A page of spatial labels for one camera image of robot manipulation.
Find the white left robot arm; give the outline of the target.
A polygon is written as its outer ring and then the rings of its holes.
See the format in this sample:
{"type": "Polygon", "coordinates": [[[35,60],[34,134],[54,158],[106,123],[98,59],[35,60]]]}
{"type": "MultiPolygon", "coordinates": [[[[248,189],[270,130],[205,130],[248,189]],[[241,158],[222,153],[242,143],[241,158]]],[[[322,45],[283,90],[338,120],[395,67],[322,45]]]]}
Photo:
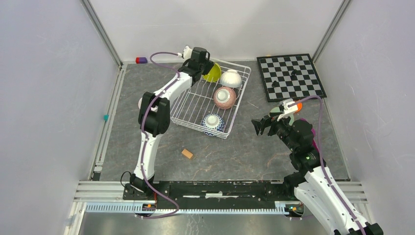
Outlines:
{"type": "Polygon", "coordinates": [[[208,74],[214,65],[210,53],[202,47],[185,47],[177,56],[184,58],[184,63],[175,70],[174,77],[155,92],[145,92],[141,98],[138,116],[141,133],[138,163],[125,190],[144,200],[149,199],[156,191],[151,184],[155,158],[160,140],[170,125],[172,103],[203,75],[208,74]]]}

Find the pale green ceramic bowl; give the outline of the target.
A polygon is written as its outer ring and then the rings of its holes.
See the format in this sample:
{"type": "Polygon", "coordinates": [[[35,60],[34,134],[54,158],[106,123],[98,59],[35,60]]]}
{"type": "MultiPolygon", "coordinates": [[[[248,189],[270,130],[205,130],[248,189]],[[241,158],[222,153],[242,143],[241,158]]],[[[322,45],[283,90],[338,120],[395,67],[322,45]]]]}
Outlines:
{"type": "MultiPolygon", "coordinates": [[[[279,107],[274,107],[269,112],[269,116],[272,117],[272,118],[278,118],[281,114],[283,114],[283,111],[281,111],[279,107]]],[[[284,120],[286,120],[288,118],[290,119],[289,120],[289,125],[293,125],[293,123],[295,121],[294,113],[290,113],[290,115],[286,116],[284,118],[284,120]]]]}

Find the yellow bowl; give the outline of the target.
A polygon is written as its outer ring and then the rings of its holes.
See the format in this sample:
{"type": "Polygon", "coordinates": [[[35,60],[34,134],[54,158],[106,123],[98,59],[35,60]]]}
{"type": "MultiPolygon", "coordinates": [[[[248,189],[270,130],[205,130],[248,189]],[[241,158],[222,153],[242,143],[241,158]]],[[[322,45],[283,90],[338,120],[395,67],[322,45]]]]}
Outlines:
{"type": "Polygon", "coordinates": [[[215,82],[218,82],[221,75],[222,75],[221,67],[219,66],[218,63],[215,62],[211,70],[208,72],[208,74],[203,75],[203,79],[207,82],[215,83],[215,82]]]}

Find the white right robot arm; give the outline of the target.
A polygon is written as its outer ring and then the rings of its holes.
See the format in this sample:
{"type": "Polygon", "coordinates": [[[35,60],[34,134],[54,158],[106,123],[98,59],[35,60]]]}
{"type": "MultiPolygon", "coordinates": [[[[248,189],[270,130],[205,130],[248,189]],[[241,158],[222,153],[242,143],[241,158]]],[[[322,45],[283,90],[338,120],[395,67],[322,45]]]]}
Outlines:
{"type": "Polygon", "coordinates": [[[268,128],[267,135],[276,135],[291,151],[290,160],[296,172],[284,177],[283,195],[305,204],[329,235],[384,233],[379,224],[370,223],[356,210],[334,180],[315,146],[312,124],[304,119],[290,124],[288,120],[277,120],[275,114],[251,122],[257,135],[268,128]]]}

